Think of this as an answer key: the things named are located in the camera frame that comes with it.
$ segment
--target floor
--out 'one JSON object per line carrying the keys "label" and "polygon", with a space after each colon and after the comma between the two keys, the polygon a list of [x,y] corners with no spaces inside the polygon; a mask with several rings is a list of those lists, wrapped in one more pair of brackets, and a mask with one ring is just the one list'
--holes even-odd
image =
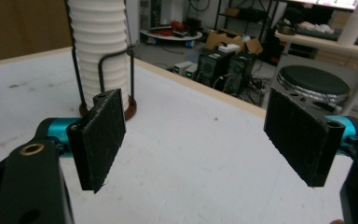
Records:
{"label": "floor", "polygon": [[[135,58],[169,70],[172,69],[176,63],[185,61],[196,63],[203,48],[204,43],[202,42],[196,42],[193,49],[187,49],[185,42],[180,41],[159,41],[156,45],[142,41],[133,49]],[[253,78],[262,80],[265,87],[263,91],[269,88],[270,81],[274,77],[274,74],[274,66],[261,61],[255,63]],[[245,91],[240,98],[251,104],[267,108],[268,99],[264,98],[263,100],[257,91]],[[352,110],[350,115],[358,118],[358,106]]]}

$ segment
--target white table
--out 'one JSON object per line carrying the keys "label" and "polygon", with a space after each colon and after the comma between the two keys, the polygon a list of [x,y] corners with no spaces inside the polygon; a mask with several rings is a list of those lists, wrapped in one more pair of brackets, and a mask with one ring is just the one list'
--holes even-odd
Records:
{"label": "white table", "polygon": [[[138,111],[97,194],[82,191],[74,161],[61,159],[76,223],[342,218],[350,159],[336,156],[325,187],[308,188],[265,135],[264,110],[139,61],[135,98]],[[78,117],[79,103],[69,49],[0,62],[0,160],[43,119]]]}
{"label": "white table", "polygon": [[[286,41],[286,45],[284,47],[282,55],[287,55],[291,44],[294,43],[294,44],[313,47],[316,49],[324,49],[324,50],[349,54],[349,55],[358,57],[358,46],[357,45],[342,46],[342,45],[339,45],[337,43],[337,41],[324,40],[321,38],[315,38],[315,37],[305,36],[305,35],[283,35],[278,32],[275,33],[275,36],[280,38],[280,40]],[[349,115],[349,113],[351,112],[351,110],[354,107],[354,105],[356,104],[356,102],[358,102],[358,81],[353,88],[353,93],[352,93],[351,97],[348,99],[348,101],[343,106],[341,114]]]}

